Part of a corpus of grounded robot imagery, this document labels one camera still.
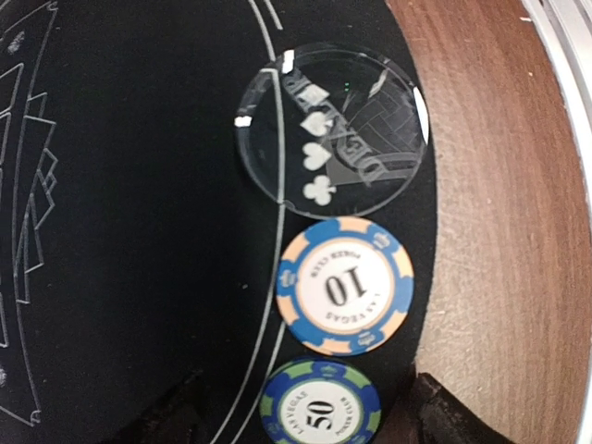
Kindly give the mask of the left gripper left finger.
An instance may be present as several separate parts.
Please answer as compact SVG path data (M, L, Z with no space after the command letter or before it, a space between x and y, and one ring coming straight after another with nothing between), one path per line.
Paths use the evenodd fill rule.
M207 443L202 370L193 370L106 443Z

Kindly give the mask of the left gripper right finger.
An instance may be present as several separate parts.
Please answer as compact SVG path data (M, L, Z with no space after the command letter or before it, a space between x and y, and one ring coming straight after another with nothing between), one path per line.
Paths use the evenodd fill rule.
M420 443L512 443L482 421L428 373L417 375L409 400L417 418Z

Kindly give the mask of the clear round dealer button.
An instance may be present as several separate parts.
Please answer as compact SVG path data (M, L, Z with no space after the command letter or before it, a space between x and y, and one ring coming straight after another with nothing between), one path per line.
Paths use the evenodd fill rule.
M307 44L261 68L234 126L240 158L273 202L316 219L393 201L425 158L426 103L409 75L363 47Z

